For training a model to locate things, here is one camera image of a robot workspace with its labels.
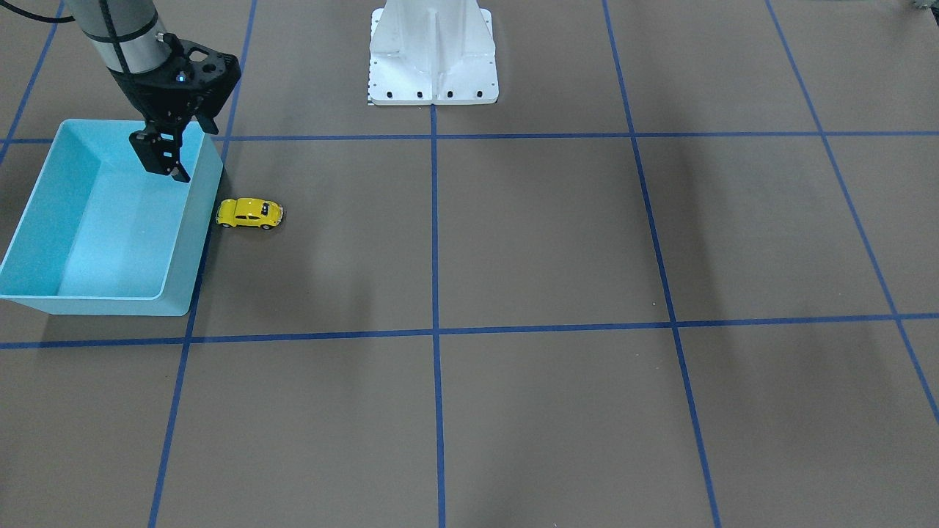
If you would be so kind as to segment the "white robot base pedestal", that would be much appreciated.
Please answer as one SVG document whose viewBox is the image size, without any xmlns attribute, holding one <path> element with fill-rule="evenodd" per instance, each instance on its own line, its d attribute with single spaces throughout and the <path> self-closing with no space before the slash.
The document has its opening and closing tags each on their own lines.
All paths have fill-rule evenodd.
<svg viewBox="0 0 939 528">
<path fill-rule="evenodd" d="M 369 53 L 369 104 L 499 100 L 493 17 L 476 1 L 387 1 L 371 13 Z"/>
</svg>

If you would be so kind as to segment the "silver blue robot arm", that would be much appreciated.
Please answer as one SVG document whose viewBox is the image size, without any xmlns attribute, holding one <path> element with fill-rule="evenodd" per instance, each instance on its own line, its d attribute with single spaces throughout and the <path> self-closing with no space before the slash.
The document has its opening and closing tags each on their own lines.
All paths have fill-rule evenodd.
<svg viewBox="0 0 939 528">
<path fill-rule="evenodd" d="M 219 133 L 216 117 L 241 79 L 238 57 L 169 32 L 151 1 L 66 7 L 143 117 L 143 129 L 128 141 L 144 170 L 190 183 L 181 160 L 184 131 L 197 121 L 204 133 Z"/>
</svg>

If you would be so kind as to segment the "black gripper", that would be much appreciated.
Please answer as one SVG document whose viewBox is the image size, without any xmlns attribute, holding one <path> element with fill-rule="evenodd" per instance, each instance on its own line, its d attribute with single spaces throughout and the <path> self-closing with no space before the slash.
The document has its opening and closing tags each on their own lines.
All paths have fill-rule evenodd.
<svg viewBox="0 0 939 528">
<path fill-rule="evenodd" d="M 190 183 L 180 157 L 183 129 L 196 120 L 205 133 L 220 133 L 216 117 L 241 79 L 241 64 L 237 56 L 173 33 L 155 33 L 148 39 L 157 51 L 154 67 L 132 70 L 134 54 L 121 44 L 125 63 L 114 71 L 131 104 L 151 122 L 132 131 L 128 143 L 145 171 Z"/>
</svg>

